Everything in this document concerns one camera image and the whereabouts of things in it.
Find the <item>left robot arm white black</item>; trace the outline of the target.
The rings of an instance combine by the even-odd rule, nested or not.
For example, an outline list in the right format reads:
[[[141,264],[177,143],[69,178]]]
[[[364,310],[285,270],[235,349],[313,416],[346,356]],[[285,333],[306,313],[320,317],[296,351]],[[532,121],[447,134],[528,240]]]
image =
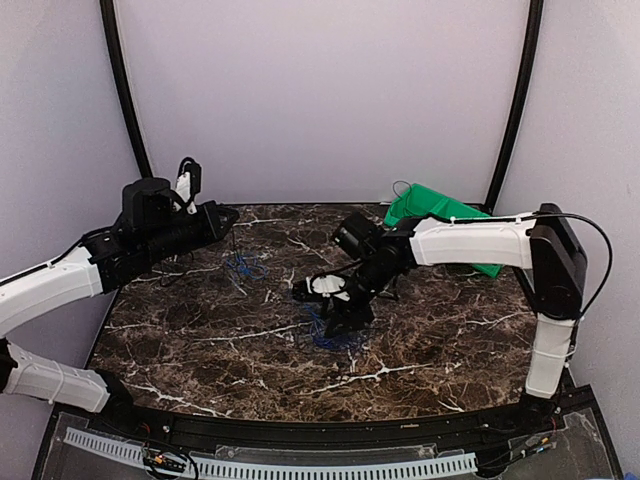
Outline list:
[[[124,187],[116,222],[83,235],[63,254],[1,282],[1,391],[100,413],[120,436],[141,427],[126,388],[112,374],[79,369],[29,352],[6,336],[77,300],[118,290],[162,261],[219,242],[239,218],[215,201],[196,204],[189,173],[173,189],[163,178]]]

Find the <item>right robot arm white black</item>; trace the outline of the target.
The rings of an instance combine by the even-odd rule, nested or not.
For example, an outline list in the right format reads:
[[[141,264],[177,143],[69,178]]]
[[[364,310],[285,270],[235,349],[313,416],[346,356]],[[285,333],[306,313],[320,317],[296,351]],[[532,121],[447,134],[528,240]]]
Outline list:
[[[372,319],[371,301],[399,275],[440,264],[509,266],[532,275],[530,305],[537,318],[525,392],[510,413],[521,434],[549,416],[545,399],[555,395],[569,357],[573,330],[582,317],[586,254],[554,204],[511,217],[405,217],[389,229],[353,214],[336,230],[336,243],[356,261],[349,276],[311,277],[309,291],[327,310],[326,335],[359,330]]]

